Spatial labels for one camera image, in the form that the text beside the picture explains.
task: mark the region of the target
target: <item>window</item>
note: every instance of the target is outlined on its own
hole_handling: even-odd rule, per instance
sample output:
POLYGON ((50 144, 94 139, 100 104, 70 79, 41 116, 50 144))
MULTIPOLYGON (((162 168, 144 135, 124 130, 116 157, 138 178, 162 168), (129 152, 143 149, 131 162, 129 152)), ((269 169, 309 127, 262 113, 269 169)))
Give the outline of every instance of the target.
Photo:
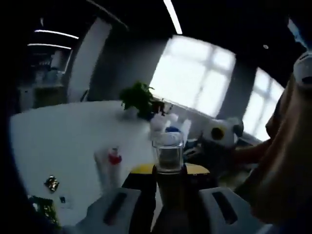
POLYGON ((265 125, 274 113, 283 91, 284 88, 276 80, 258 68, 253 91, 243 118, 246 133, 259 140, 269 139, 265 125))
POLYGON ((150 86, 153 95, 215 117, 230 83, 235 56, 200 40, 168 41, 150 86))

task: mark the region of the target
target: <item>window frame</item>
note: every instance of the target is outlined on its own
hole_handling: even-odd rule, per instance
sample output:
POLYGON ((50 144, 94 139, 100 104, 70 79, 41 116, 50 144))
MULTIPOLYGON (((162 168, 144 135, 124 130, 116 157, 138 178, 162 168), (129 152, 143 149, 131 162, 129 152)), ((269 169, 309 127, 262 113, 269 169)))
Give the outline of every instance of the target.
POLYGON ((205 41, 200 41, 200 40, 198 40, 198 41, 200 41, 200 43, 206 43, 208 46, 210 46, 210 50, 208 52, 208 55, 207 55, 206 59, 201 60, 201 59, 196 59, 194 57, 188 57, 187 55, 175 54, 175 53, 170 51, 170 47, 174 43, 175 38, 179 38, 179 37, 182 37, 182 36, 175 36, 172 39, 168 40, 167 45, 166 45, 166 47, 164 49, 164 52, 163 52, 162 56, 172 56, 172 57, 177 57, 177 58, 188 59, 188 60, 191 60, 193 62, 199 63, 199 64, 201 64, 201 65, 203 65, 205 67, 205 72, 204 72, 203 77, 202 77, 202 79, 200 81, 200 84, 199 84, 200 88, 197 91, 197 94, 195 95, 193 104, 190 105, 189 107, 187 107, 187 106, 181 105, 179 103, 173 102, 171 100, 168 100, 168 99, 166 99, 164 97, 160 97, 158 95, 154 95, 153 94, 153 96, 155 96, 156 98, 164 99, 166 102, 174 104, 174 105, 177 105, 177 106, 182 107, 184 109, 193 110, 193 111, 195 111, 198 114, 201 114, 201 115, 204 115, 204 116, 208 116, 208 117, 216 117, 217 114, 220 112, 220 109, 222 107, 222 103, 224 101, 225 95, 226 95, 226 93, 228 91, 228 88, 229 88, 229 85, 230 85, 230 82, 231 82, 232 72, 233 72, 233 69, 234 69, 234 66, 235 66, 235 62, 236 62, 235 54, 233 52, 225 49, 225 48, 216 46, 214 44, 211 44, 211 43, 208 43, 208 42, 205 42, 205 41), (216 53, 217 48, 221 48, 221 49, 223 49, 225 51, 228 51, 229 53, 231 53, 233 55, 233 61, 232 61, 231 67, 229 69, 224 69, 221 66, 218 66, 217 64, 214 64, 213 58, 214 58, 214 54, 216 53), (196 106, 198 104, 198 100, 200 99, 201 94, 205 90, 204 83, 207 80, 207 78, 208 78, 207 75, 208 75, 208 73, 210 71, 215 71, 217 73, 220 73, 220 74, 224 75, 226 77, 226 84, 225 84, 225 86, 224 86, 224 88, 222 90, 221 98, 220 98, 220 100, 218 100, 219 103, 217 105, 218 106, 217 110, 215 111, 215 113, 206 114, 204 112, 199 111, 196 108, 196 106))
MULTIPOLYGON (((276 104, 278 103, 278 100, 276 101, 272 96, 271 96, 271 91, 272 91, 272 83, 275 81, 274 78, 272 78, 267 72, 265 72, 264 70, 262 70, 261 68, 257 68, 257 71, 258 69, 260 69, 262 72, 264 72, 266 75, 268 75, 269 77, 269 85, 268 85, 268 88, 266 91, 263 91, 261 89, 259 89, 257 86, 255 86, 255 79, 256 79, 256 74, 254 76, 254 83, 253 83, 253 89, 252 89, 252 92, 255 92, 257 93, 258 95, 260 95, 262 98, 263 98, 263 106, 261 107, 261 114, 257 117, 257 120, 255 121, 256 123, 262 123, 263 122, 263 117, 264 117, 264 113, 265 113, 265 110, 267 108, 267 103, 269 103, 270 101, 272 102, 276 102, 276 104)), ((248 136, 251 136, 253 139, 256 139, 256 141, 259 141, 259 142, 263 142, 263 140, 261 139, 258 139, 256 137, 258 131, 259 131, 259 128, 260 128, 260 125, 261 124, 256 124, 255 127, 254 127, 254 130, 253 132, 250 134, 250 133, 247 133, 247 132, 244 132, 243 135, 244 136, 247 136, 248 139, 250 139, 250 137, 248 136)))

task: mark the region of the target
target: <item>blue object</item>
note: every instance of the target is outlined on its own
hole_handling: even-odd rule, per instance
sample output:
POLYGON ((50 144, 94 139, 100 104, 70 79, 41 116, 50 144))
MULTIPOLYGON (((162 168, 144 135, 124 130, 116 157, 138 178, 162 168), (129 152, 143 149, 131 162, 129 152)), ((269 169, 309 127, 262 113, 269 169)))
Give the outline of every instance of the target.
POLYGON ((167 127, 165 129, 165 132, 167 132, 167 133, 180 133, 181 131, 176 127, 170 126, 170 127, 167 127))

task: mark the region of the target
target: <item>light fixture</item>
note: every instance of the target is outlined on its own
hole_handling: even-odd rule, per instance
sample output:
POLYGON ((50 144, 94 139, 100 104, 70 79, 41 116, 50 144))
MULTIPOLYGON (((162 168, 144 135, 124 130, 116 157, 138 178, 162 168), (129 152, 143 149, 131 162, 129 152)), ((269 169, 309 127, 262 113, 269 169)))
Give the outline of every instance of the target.
POLYGON ((38 30, 35 30, 35 33, 53 33, 53 34, 59 34, 59 35, 67 36, 67 37, 70 37, 70 38, 79 39, 79 37, 76 37, 76 36, 73 36, 73 35, 70 35, 70 34, 67 34, 67 33, 60 33, 60 32, 50 31, 50 30, 38 29, 38 30))
POLYGON ((62 46, 62 45, 41 44, 41 43, 32 43, 32 44, 28 44, 27 46, 34 46, 34 45, 38 45, 38 46, 52 46, 52 47, 58 47, 58 48, 63 48, 63 49, 68 49, 68 50, 72 49, 70 47, 66 47, 66 46, 62 46))
POLYGON ((181 26, 180 26, 179 20, 177 19, 176 12, 175 12, 174 6, 172 5, 171 0, 164 0, 164 3, 167 7, 172 23, 174 23, 176 33, 182 34, 181 26))

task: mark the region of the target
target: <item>white table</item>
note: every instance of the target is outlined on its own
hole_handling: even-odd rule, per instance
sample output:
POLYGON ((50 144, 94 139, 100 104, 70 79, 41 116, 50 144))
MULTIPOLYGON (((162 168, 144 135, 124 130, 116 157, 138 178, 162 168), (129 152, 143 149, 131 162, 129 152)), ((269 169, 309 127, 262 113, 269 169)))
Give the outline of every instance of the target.
POLYGON ((82 102, 33 109, 11 118, 12 148, 20 177, 29 195, 53 199, 61 225, 74 225, 101 195, 94 152, 119 146, 124 180, 130 169, 153 162, 149 123, 122 119, 119 101, 82 102), (60 182, 50 194, 45 180, 60 182), (72 209, 58 206, 70 196, 72 209))

